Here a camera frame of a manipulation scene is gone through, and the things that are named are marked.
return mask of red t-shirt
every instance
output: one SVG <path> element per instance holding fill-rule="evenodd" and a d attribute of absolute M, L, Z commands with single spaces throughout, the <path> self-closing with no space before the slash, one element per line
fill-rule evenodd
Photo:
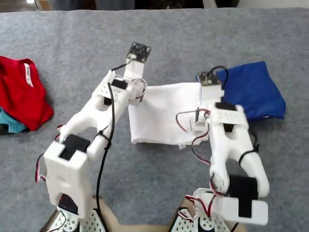
<path fill-rule="evenodd" d="M 32 60 L 0 56 L 0 106 L 5 112 L 34 131 L 54 114 L 45 95 Z"/>

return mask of wire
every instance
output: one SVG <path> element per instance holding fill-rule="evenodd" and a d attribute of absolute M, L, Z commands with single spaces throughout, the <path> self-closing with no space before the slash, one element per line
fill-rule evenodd
<path fill-rule="evenodd" d="M 238 225 L 239 225 L 239 223 L 237 222 L 237 223 L 233 226 L 233 228 L 231 229 L 231 232 L 234 232 L 234 231 L 236 230 L 236 228 L 237 228 Z"/>
<path fill-rule="evenodd" d="M 213 203 L 213 200 L 214 200 L 214 198 L 216 197 L 216 195 L 214 194 L 213 196 L 212 196 L 212 199 L 211 199 L 211 201 L 209 202 L 209 205 L 208 205 L 208 217 L 210 218 L 211 217 L 211 207 L 212 207 L 212 203 Z"/>
<path fill-rule="evenodd" d="M 107 145 L 106 145 L 106 148 L 105 148 L 105 152 L 104 152 L 104 155 L 103 155 L 103 158 L 102 158 L 101 167 L 100 167 L 100 171 L 98 173 L 98 180 L 97 180 L 96 202 L 97 202 L 97 208 L 98 208 L 98 215 L 99 215 L 101 220 L 103 220 L 103 215 L 102 215 L 102 212 L 101 212 L 101 207 L 100 207 L 100 202 L 99 202 L 100 182 L 101 182 L 101 177 L 102 177 L 103 168 L 104 168 L 104 164 L 105 164 L 105 159 L 106 159 L 108 150 L 112 146 L 112 137 L 114 135 L 114 130 L 115 130 L 115 102 L 114 102 L 114 96 L 112 94 L 111 84 L 108 83 L 107 85 L 108 85 L 108 89 L 110 91 L 111 101 L 112 101 L 112 129 L 111 129 L 111 134 L 110 134 L 110 137 L 108 139 L 108 142 L 107 142 Z"/>
<path fill-rule="evenodd" d="M 59 227 L 57 227 L 56 229 L 52 229 L 51 231 L 48 231 L 48 232 L 54 232 L 54 231 L 57 231 L 57 230 L 59 230 L 61 227 L 63 227 L 63 226 L 64 226 L 64 224 L 66 223 L 67 217 L 65 216 L 65 214 L 64 214 L 62 211 L 60 211 L 60 212 L 62 213 L 62 215 L 63 215 L 63 217 L 64 217 L 64 221 L 63 221 L 62 225 L 61 225 L 61 226 L 59 226 Z"/>
<path fill-rule="evenodd" d="M 129 63 L 131 63 L 131 61 L 132 61 L 132 60 L 130 60 L 128 63 L 122 64 L 122 65 L 119 65 L 119 66 L 116 67 L 116 68 L 113 68 L 112 71 L 116 71 L 116 70 L 118 70 L 118 69 L 120 69 L 120 68 L 122 68 L 122 67 L 125 67 L 126 65 L 128 65 Z"/>
<path fill-rule="evenodd" d="M 142 98 L 144 96 L 145 92 L 146 92 L 146 89 L 147 89 L 147 82 L 143 78 L 135 78 L 132 81 L 134 81 L 134 80 L 141 80 L 144 84 L 143 92 L 141 93 L 140 96 L 136 97 L 135 99 Z"/>
<path fill-rule="evenodd" d="M 225 194 L 223 194 L 223 193 L 217 191 L 216 187 L 213 185 L 213 183 L 212 183 L 213 178 L 214 178 L 214 174 L 212 174 L 211 180 L 209 181 L 209 186 L 210 186 L 212 192 L 213 192 L 215 195 L 224 196 Z"/>
<path fill-rule="evenodd" d="M 183 112 L 179 112 L 179 113 L 176 114 L 176 118 L 175 118 L 175 119 L 176 119 L 176 123 L 178 124 L 178 126 L 179 126 L 184 132 L 189 133 L 189 132 L 180 124 L 180 122 L 179 122 L 179 120 L 178 120 L 178 115 L 187 114 L 187 113 L 193 113 L 193 112 L 197 112 L 197 111 L 204 111 L 204 112 L 205 112 L 205 113 L 204 113 L 204 116 L 210 114 L 210 111 L 207 110 L 207 109 L 196 109 L 196 110 L 190 110 L 190 111 L 183 111 Z"/>
<path fill-rule="evenodd" d="M 46 176 L 40 175 L 40 159 L 43 155 L 44 155 L 44 153 L 39 155 L 37 162 L 36 162 L 36 165 L 35 165 L 35 175 L 34 175 L 34 182 L 35 183 L 38 183 L 40 181 L 40 179 L 42 179 L 43 181 L 46 182 Z"/>
<path fill-rule="evenodd" d="M 194 145 L 194 142 L 197 140 L 197 139 L 200 139 L 200 138 L 203 138 L 203 137 L 206 137 L 209 133 L 209 127 L 207 129 L 207 131 L 205 132 L 205 134 L 203 135 L 200 135 L 196 138 L 194 138 L 194 140 L 192 140 L 192 143 L 191 143 L 191 150 L 193 152 L 193 154 L 203 163 L 207 164 L 207 165 L 211 165 L 210 161 L 209 160 L 206 160 L 206 159 L 203 159 L 202 157 L 200 157 L 195 151 L 194 151 L 194 148 L 193 148 L 193 145 Z"/>
<path fill-rule="evenodd" d="M 189 200 L 190 202 L 192 202 L 193 205 L 195 204 L 195 201 L 200 202 L 201 205 L 202 205 L 202 207 L 203 207 L 204 212 L 206 213 L 206 215 L 208 215 L 207 206 L 205 205 L 205 203 L 203 202 L 202 199 L 200 199 L 200 198 L 198 198 L 198 197 L 190 196 L 190 195 L 186 195 L 185 198 L 186 198 L 187 200 Z"/>
<path fill-rule="evenodd" d="M 260 147 L 260 145 L 259 145 L 259 143 L 258 143 L 258 138 L 257 138 L 257 135 L 256 135 L 256 133 L 254 132 L 254 130 L 253 130 L 253 128 L 252 128 L 251 125 L 249 125 L 249 130 L 248 130 L 248 131 L 249 131 L 249 133 L 254 137 L 253 149 L 250 150 L 250 151 L 244 152 L 244 153 L 240 156 L 240 158 L 239 158 L 239 160 L 238 160 L 238 164 L 239 164 L 240 166 L 241 166 L 241 162 L 242 162 L 243 158 L 245 157 L 245 155 L 250 154 L 250 153 L 252 153 L 252 152 L 259 152 L 259 147 Z"/>
<path fill-rule="evenodd" d="M 195 214 L 194 217 L 188 217 L 185 213 L 183 213 L 181 210 L 178 211 L 178 216 L 180 216 L 184 220 L 189 220 L 190 222 L 193 222 L 193 220 L 198 218 L 198 214 Z"/>
<path fill-rule="evenodd" d="M 225 86 L 226 86 L 226 83 L 227 83 L 227 80 L 228 80 L 228 70 L 227 70 L 226 67 L 224 67 L 224 66 L 222 66 L 222 65 L 215 66 L 215 67 L 213 67 L 212 69 L 210 69 L 210 70 L 208 71 L 208 73 L 207 73 L 206 76 L 209 76 L 209 75 L 210 75 L 211 73 L 213 73 L 213 71 L 215 71 L 216 69 L 224 69 L 224 70 L 225 70 L 226 76 L 225 76 L 225 80 L 224 80 L 224 82 L 223 82 L 223 84 L 222 84 L 222 90 L 224 90 L 224 89 L 225 89 Z"/>

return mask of gray carpet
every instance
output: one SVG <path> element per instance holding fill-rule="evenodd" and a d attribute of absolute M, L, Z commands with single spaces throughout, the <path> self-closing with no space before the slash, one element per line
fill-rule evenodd
<path fill-rule="evenodd" d="M 47 221 L 54 208 L 45 184 L 34 184 L 36 158 L 107 70 L 124 62 L 132 41 L 153 48 L 144 72 L 149 85 L 192 82 L 198 71 L 219 64 L 266 61 L 287 113 L 285 120 L 253 124 L 270 182 L 269 223 L 249 231 L 308 230 L 308 9 L 3 13 L 0 22 L 0 55 L 34 60 L 55 110 L 36 132 L 0 137 L 0 231 L 36 232 Z M 197 150 L 210 155 L 208 143 Z M 227 167 L 240 172 L 235 162 Z M 94 163 L 90 172 L 93 187 L 98 168 Z M 121 223 L 161 224 L 185 194 L 208 181 L 208 168 L 189 148 L 132 145 L 126 111 L 116 125 L 100 194 Z"/>

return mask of white towel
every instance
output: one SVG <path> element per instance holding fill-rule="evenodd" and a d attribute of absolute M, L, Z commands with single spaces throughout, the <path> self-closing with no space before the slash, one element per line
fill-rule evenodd
<path fill-rule="evenodd" d="M 175 116 L 179 112 L 195 110 L 199 104 L 199 83 L 147 87 L 142 103 L 128 107 L 132 143 L 190 145 L 196 135 L 183 131 Z M 194 115 L 179 115 L 179 121 L 188 131 L 189 118 Z"/>

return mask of blue cloth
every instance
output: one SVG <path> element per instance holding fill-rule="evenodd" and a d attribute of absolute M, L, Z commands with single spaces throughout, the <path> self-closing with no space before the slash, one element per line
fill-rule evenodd
<path fill-rule="evenodd" d="M 16 121 L 14 118 L 9 116 L 1 107 L 0 107 L 0 124 L 6 124 L 9 126 L 9 133 L 19 133 L 26 129 L 26 126 L 19 121 Z"/>
<path fill-rule="evenodd" d="M 284 118 L 285 100 L 270 78 L 264 61 L 239 65 L 228 69 L 224 100 L 242 105 L 249 121 L 265 117 Z M 222 82 L 224 70 L 217 72 Z"/>

